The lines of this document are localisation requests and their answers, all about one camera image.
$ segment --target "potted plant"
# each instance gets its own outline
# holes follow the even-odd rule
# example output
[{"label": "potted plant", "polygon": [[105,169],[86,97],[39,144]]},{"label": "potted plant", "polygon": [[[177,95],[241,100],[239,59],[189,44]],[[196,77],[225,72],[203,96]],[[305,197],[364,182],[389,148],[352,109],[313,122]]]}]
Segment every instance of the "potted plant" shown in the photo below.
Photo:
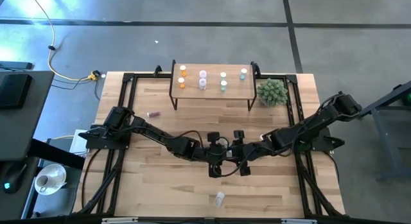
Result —
[{"label": "potted plant", "polygon": [[287,89],[281,80],[271,80],[270,78],[261,83],[257,88],[258,98],[267,107],[274,105],[284,105],[287,102]]}]

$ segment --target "small bottle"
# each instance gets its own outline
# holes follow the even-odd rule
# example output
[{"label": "small bottle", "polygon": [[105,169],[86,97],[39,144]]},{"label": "small bottle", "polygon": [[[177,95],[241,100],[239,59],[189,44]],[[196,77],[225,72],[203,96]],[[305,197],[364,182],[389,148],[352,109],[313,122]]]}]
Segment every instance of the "small bottle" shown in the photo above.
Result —
[{"label": "small bottle", "polygon": [[200,90],[205,90],[207,85],[207,80],[204,78],[201,78],[200,81],[198,81],[198,86],[200,87]]},{"label": "small bottle", "polygon": [[185,88],[186,87],[186,85],[184,84],[184,78],[183,77],[180,77],[179,78],[179,83],[180,83],[180,88]]},{"label": "small bottle", "polygon": [[242,69],[240,74],[240,80],[245,80],[245,76],[247,75],[247,70]]},{"label": "small bottle", "polygon": [[225,80],[223,80],[221,82],[221,91],[225,92],[226,89],[227,89],[227,82]]},{"label": "small bottle", "polygon": [[187,76],[187,71],[186,71],[186,66],[185,65],[180,66],[180,71],[181,71],[181,76],[182,77]]},{"label": "small bottle", "polygon": [[207,79],[207,72],[206,70],[200,71],[200,79]]},{"label": "small bottle", "polygon": [[225,77],[227,76],[226,73],[220,73],[221,81],[225,81]]}]

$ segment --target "small cup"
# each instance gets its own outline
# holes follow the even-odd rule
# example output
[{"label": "small cup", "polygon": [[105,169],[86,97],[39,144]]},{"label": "small cup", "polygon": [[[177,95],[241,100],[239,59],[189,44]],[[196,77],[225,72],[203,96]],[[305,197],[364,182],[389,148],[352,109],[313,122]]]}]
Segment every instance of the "small cup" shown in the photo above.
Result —
[{"label": "small cup", "polygon": [[182,77],[187,76],[187,71],[186,71],[186,66],[185,65],[180,66],[180,71],[181,71],[181,76]]},{"label": "small cup", "polygon": [[179,78],[179,83],[180,83],[180,88],[185,88],[186,87],[186,85],[184,84],[184,78],[183,77],[180,77]]},{"label": "small cup", "polygon": [[247,75],[247,70],[242,69],[240,74],[240,80],[245,80],[245,76]]},{"label": "small cup", "polygon": [[221,82],[221,91],[225,92],[226,89],[227,89],[227,82],[225,80],[223,80]]},{"label": "small cup", "polygon": [[220,81],[225,81],[225,77],[227,76],[226,73],[220,73],[221,80]]},{"label": "small cup", "polygon": [[200,90],[205,90],[206,89],[206,85],[207,85],[207,80],[204,78],[201,78],[198,81],[198,87],[200,87]]},{"label": "small cup", "polygon": [[200,79],[207,79],[207,72],[205,70],[200,71]]},{"label": "small cup", "polygon": [[44,192],[47,188],[54,187],[56,182],[47,175],[41,175],[36,178],[36,185],[40,187],[40,192]]}]

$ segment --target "small wooden table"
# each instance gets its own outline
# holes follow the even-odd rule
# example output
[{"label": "small wooden table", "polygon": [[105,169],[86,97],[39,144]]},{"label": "small wooden table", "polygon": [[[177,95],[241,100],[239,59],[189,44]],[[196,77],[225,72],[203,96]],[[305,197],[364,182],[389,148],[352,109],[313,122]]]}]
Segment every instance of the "small wooden table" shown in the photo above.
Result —
[{"label": "small wooden table", "polygon": [[[187,76],[184,77],[185,88],[180,88],[179,78],[181,75],[180,66],[186,66]],[[247,70],[244,80],[240,79],[240,71]],[[207,72],[207,86],[205,90],[200,90],[198,81],[200,71]],[[221,91],[220,73],[226,73],[227,89]],[[177,110],[179,99],[224,99],[224,100],[247,100],[250,111],[257,97],[256,78],[252,65],[235,64],[176,64],[173,61],[170,79],[170,98],[174,110]]]},{"label": "small wooden table", "polygon": [[[124,72],[108,72],[95,123],[103,124],[113,106],[118,105]],[[306,117],[315,113],[319,97],[314,75],[296,74],[302,109]],[[245,142],[259,141],[259,136],[276,128],[289,126],[286,105],[266,108],[259,101],[248,112],[242,101],[185,99],[175,111],[169,100],[169,78],[139,78],[133,110],[150,124],[178,135],[198,130],[207,142],[207,132],[220,132],[231,142],[232,131],[244,130]],[[290,87],[293,109],[297,107]],[[126,96],[124,105],[128,104]],[[159,117],[147,118],[147,112],[159,111]],[[198,138],[196,134],[189,137]],[[95,150],[87,154],[86,169]],[[85,198],[89,201],[101,185],[108,150],[101,150],[92,162],[85,182]],[[322,152],[312,152],[317,184],[336,210],[344,213],[340,188],[333,161]],[[263,157],[249,162],[252,174],[238,173],[223,178],[209,178],[208,165],[174,157],[159,143],[142,135],[132,135],[125,153],[115,216],[219,217],[219,218],[301,218],[304,217],[295,167],[295,158]],[[234,164],[224,162],[223,172]],[[81,209],[83,176],[77,190],[73,212]],[[107,189],[104,211],[109,206],[112,186]],[[223,205],[213,205],[218,192],[225,193]],[[313,212],[310,188],[308,201]]]}]

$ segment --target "concrete floor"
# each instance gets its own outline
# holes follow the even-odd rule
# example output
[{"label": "concrete floor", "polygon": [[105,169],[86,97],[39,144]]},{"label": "concrete floor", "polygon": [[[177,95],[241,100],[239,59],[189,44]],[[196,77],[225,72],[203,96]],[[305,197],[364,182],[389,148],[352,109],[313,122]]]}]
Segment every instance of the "concrete floor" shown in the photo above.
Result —
[{"label": "concrete floor", "polygon": [[[411,0],[289,0],[299,23],[411,23]],[[286,22],[283,0],[39,0],[52,19],[99,21]],[[44,18],[32,0],[4,0],[0,19]],[[53,66],[71,77],[90,71],[170,69],[171,60],[247,64],[263,72],[295,73],[288,28],[155,26],[56,26],[59,52]],[[320,98],[342,90],[363,106],[410,79],[411,30],[295,29],[304,73],[313,73]],[[51,29],[0,24],[0,59],[28,61],[48,70]],[[98,101],[93,84],[52,88],[35,137],[46,139],[86,129]],[[411,181],[375,181],[387,167],[370,117],[331,125],[346,140],[335,151],[348,215],[410,222]]]}]

